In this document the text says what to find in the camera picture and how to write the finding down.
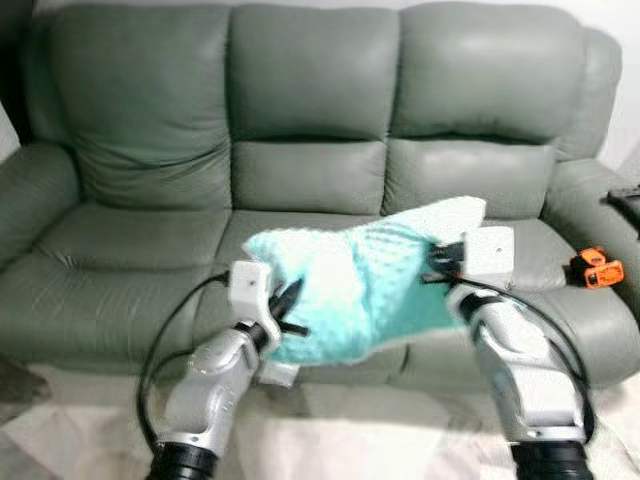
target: white wall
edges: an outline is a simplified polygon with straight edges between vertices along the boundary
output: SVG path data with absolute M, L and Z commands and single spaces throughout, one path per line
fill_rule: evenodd
M 434 0 L 250 0 L 251 3 L 309 5 L 324 8 L 379 6 L 402 8 Z M 618 169 L 640 144 L 640 0 L 477 0 L 484 3 L 553 5 L 571 12 L 584 25 L 598 28 L 622 45 L 624 66 L 611 128 L 600 159 Z M 39 0 L 38 10 L 70 3 L 129 3 L 169 5 L 181 3 L 245 3 L 243 0 Z

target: white floor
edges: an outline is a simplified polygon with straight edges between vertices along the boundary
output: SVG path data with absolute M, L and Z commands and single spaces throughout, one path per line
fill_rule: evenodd
M 150 455 L 134 416 L 134 379 L 34 370 L 52 399 L 2 428 L 55 477 L 143 479 Z M 595 395 L 589 445 L 598 479 L 640 479 L 640 375 Z M 513 479 L 493 405 L 386 387 L 260 388 L 241 404 L 219 480 Z

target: seat cushion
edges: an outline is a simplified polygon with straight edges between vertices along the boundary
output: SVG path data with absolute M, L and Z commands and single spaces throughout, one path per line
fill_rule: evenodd
M 0 351 L 130 369 L 175 305 L 211 273 L 228 216 L 78 208 L 0 276 Z M 164 351 L 190 346 L 198 300 L 178 316 Z
M 320 213 L 283 213 L 235 211 L 229 221 L 216 254 L 216 273 L 225 271 L 234 260 L 247 258 L 242 244 L 251 235 L 274 228 L 317 228 L 338 230 L 376 220 L 375 216 L 331 215 Z M 221 322 L 231 323 L 231 311 L 226 289 L 211 285 L 202 296 L 194 328 L 194 342 L 199 343 L 215 334 Z M 385 383 L 393 373 L 400 371 L 406 347 L 398 347 L 373 355 L 353 367 L 323 367 L 302 369 L 302 381 L 322 383 Z
M 515 232 L 515 271 L 511 288 L 552 316 L 579 352 L 596 387 L 622 381 L 637 371 L 640 335 L 633 314 L 610 288 L 567 286 L 562 265 L 573 249 L 539 220 L 511 222 Z M 466 329 L 430 333 L 409 345 L 403 372 L 391 384 L 428 390 L 487 388 L 474 360 Z

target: sofa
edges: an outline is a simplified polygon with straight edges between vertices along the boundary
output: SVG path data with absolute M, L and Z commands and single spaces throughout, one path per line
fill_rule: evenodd
M 621 49 L 563 11 L 73 5 L 33 19 L 21 66 L 34 141 L 0 167 L 0 353 L 16 361 L 135 374 L 251 234 L 474 195 L 514 228 L 511 290 L 559 323 L 592 385 L 639 370 L 637 233 L 601 201 L 627 182 L 595 159 Z M 593 245 L 624 283 L 567 284 Z M 212 284 L 161 351 L 230 322 Z M 299 380 L 485 388 L 463 328 Z

